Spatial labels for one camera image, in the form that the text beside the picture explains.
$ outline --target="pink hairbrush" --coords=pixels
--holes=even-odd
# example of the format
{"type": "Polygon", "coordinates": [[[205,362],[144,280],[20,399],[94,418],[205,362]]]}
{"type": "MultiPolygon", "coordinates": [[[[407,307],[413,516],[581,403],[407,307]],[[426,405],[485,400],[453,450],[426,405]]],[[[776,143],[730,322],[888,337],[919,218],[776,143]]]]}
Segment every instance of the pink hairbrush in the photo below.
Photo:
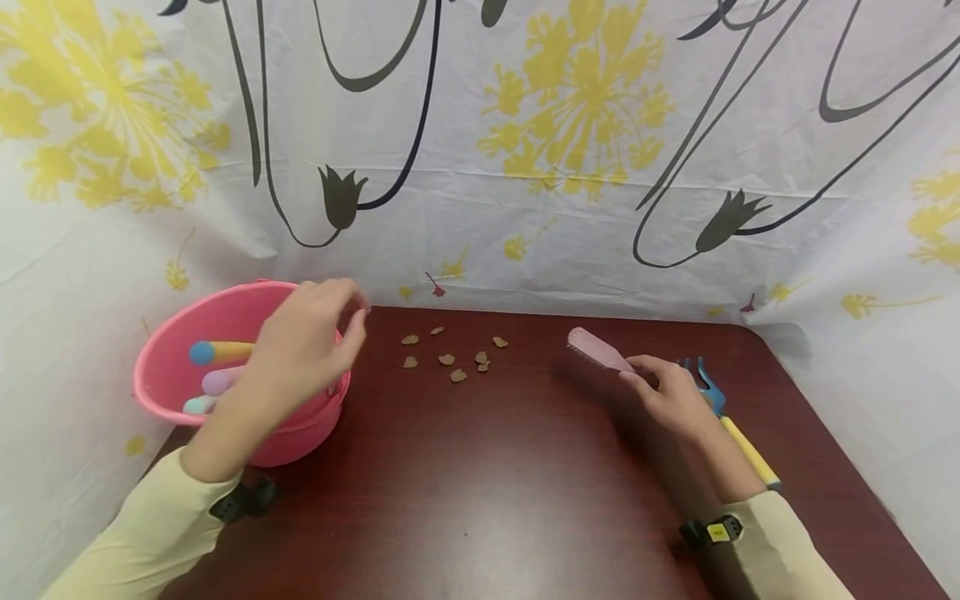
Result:
{"type": "Polygon", "coordinates": [[[635,372],[620,352],[582,327],[570,329],[566,336],[566,347],[570,348],[594,365],[614,371],[635,372]]]}

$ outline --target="toy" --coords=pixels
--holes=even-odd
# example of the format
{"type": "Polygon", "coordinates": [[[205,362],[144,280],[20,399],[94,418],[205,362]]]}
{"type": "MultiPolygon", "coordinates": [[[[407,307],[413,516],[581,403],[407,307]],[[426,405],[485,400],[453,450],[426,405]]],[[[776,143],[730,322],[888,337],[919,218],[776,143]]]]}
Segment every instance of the toy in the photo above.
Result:
{"type": "Polygon", "coordinates": [[[594,365],[599,365],[605,369],[613,369],[618,372],[635,372],[631,364],[616,348],[582,327],[570,329],[570,333],[566,336],[566,347],[594,365]]]}
{"type": "Polygon", "coordinates": [[[190,347],[190,362],[198,367],[247,360],[253,352],[249,342],[197,342],[190,347]]]}
{"type": "MultiPolygon", "coordinates": [[[[683,365],[685,369],[690,371],[689,358],[684,360],[683,365]]],[[[723,407],[724,404],[727,403],[727,397],[724,396],[724,393],[720,391],[720,388],[716,387],[713,381],[710,380],[709,375],[707,375],[707,370],[704,368],[703,356],[697,358],[697,373],[700,374],[700,378],[704,381],[704,383],[707,384],[706,388],[701,388],[698,385],[697,389],[700,390],[700,393],[704,396],[704,399],[710,404],[710,408],[713,409],[713,413],[718,419],[720,419],[724,429],[726,429],[727,433],[729,433],[730,436],[736,440],[736,443],[740,446],[740,449],[746,455],[747,460],[750,461],[750,464],[753,465],[756,474],[759,475],[760,479],[763,480],[763,483],[767,486],[767,489],[779,490],[780,478],[770,468],[770,465],[763,460],[763,457],[760,456],[760,453],[756,451],[754,445],[747,440],[747,437],[743,435],[736,424],[733,423],[731,418],[723,414],[723,407]]]]}
{"type": "Polygon", "coordinates": [[[208,396],[220,396],[226,390],[236,383],[243,372],[243,365],[239,367],[230,367],[229,369],[220,369],[211,371],[204,375],[204,380],[200,386],[204,389],[204,394],[208,396]]]}
{"type": "Polygon", "coordinates": [[[187,415],[205,415],[213,410],[213,405],[217,403],[214,396],[192,397],[183,403],[183,412],[187,415]]]}

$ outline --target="yellow handle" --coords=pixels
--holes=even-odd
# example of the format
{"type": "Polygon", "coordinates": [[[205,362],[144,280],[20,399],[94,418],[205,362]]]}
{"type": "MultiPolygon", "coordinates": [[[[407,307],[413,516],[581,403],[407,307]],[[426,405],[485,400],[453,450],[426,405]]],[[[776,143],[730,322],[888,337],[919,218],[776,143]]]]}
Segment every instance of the yellow handle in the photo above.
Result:
{"type": "Polygon", "coordinates": [[[750,440],[733,424],[730,417],[721,417],[720,422],[723,423],[724,429],[727,430],[730,437],[736,440],[737,445],[740,446],[740,449],[744,455],[746,455],[750,464],[754,466],[756,474],[763,480],[767,489],[778,490],[780,488],[780,478],[774,473],[774,470],[770,468],[770,465],[767,465],[767,462],[763,460],[763,457],[756,451],[756,448],[750,443],[750,440]]]}
{"type": "Polygon", "coordinates": [[[247,360],[253,352],[253,344],[249,342],[210,342],[210,345],[213,346],[211,365],[247,360]]]}

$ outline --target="hand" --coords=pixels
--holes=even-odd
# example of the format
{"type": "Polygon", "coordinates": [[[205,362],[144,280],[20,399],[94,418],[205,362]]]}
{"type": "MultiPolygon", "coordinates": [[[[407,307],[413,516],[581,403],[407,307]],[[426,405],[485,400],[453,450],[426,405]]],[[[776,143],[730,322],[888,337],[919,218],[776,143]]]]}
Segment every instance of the hand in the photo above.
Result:
{"type": "Polygon", "coordinates": [[[261,396],[261,404],[270,404],[265,408],[285,419],[350,369],[367,337],[369,310],[350,279],[305,281],[260,328],[236,386],[256,390],[252,396],[261,396]],[[353,315],[343,341],[335,344],[337,322],[349,304],[355,307],[353,315]]]}
{"type": "Polygon", "coordinates": [[[620,378],[636,390],[647,411],[669,431],[693,442],[720,426],[688,370],[654,356],[631,356],[627,362],[657,377],[659,385],[655,390],[639,374],[620,373],[620,378]]]}

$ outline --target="black wrist strap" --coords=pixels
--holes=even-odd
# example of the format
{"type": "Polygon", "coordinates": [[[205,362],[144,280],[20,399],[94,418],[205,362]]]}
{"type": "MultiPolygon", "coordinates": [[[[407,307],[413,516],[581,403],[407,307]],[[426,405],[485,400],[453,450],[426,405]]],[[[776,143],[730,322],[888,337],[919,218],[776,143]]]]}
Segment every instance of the black wrist strap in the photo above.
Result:
{"type": "Polygon", "coordinates": [[[217,500],[209,512],[229,525],[244,516],[258,518],[266,515],[275,500],[276,484],[269,477],[260,477],[252,488],[242,483],[237,485],[232,492],[217,500]]]}
{"type": "Polygon", "coordinates": [[[723,515],[706,525],[698,519],[691,519],[680,528],[686,545],[693,550],[702,550],[718,543],[734,541],[743,533],[743,525],[733,515],[723,515]]]}

